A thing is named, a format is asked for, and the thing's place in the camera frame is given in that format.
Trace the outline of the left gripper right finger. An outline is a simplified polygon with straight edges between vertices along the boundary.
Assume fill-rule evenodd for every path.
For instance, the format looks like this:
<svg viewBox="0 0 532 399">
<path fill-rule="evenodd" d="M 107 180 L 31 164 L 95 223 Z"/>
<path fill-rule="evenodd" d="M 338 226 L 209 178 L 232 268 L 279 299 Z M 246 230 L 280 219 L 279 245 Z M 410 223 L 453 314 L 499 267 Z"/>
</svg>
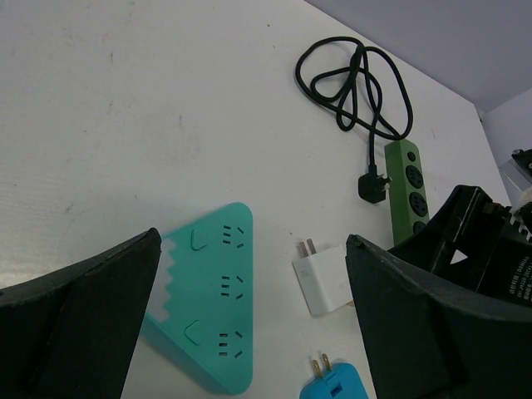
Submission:
<svg viewBox="0 0 532 399">
<path fill-rule="evenodd" d="M 379 398 L 529 398 L 531 310 L 471 292 L 359 235 L 347 272 Z"/>
</svg>

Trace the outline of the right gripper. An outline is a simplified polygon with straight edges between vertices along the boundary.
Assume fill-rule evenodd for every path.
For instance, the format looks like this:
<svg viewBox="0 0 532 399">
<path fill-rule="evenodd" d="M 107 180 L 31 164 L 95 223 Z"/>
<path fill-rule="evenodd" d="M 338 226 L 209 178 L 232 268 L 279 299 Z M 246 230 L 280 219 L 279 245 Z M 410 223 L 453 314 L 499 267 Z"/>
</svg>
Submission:
<svg viewBox="0 0 532 399">
<path fill-rule="evenodd" d="M 456 186 L 389 253 L 472 292 L 531 306 L 531 228 L 477 186 Z"/>
</svg>

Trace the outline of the white charger plug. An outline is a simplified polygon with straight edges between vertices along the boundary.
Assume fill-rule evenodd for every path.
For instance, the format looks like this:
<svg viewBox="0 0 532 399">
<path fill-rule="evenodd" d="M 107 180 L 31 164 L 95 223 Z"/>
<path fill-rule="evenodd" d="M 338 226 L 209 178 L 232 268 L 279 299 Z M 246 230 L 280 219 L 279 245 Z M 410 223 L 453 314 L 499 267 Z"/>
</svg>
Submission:
<svg viewBox="0 0 532 399">
<path fill-rule="evenodd" d="M 313 241 L 307 239 L 297 247 L 300 258 L 293 262 L 293 270 L 313 317 L 331 313 L 353 300 L 343 246 L 317 251 Z"/>
</svg>

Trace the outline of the green power strip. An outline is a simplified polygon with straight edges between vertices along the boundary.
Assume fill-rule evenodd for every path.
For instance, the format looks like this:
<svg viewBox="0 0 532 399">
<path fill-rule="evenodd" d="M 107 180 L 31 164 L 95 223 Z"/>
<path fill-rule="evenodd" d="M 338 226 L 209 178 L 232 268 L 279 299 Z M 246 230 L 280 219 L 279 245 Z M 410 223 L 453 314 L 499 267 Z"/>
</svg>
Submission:
<svg viewBox="0 0 532 399">
<path fill-rule="evenodd" d="M 419 233 L 429 221 L 421 157 L 416 145 L 398 140 L 385 146 L 392 236 L 395 245 Z"/>
</svg>

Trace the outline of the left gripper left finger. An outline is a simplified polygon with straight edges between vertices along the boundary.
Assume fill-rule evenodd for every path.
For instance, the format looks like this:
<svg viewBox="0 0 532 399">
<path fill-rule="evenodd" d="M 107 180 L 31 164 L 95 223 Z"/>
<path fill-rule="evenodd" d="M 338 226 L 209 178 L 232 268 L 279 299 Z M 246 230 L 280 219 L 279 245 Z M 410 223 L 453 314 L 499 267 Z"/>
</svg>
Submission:
<svg viewBox="0 0 532 399">
<path fill-rule="evenodd" d="M 121 396 L 155 281 L 151 228 L 1 291 L 3 398 Z"/>
</svg>

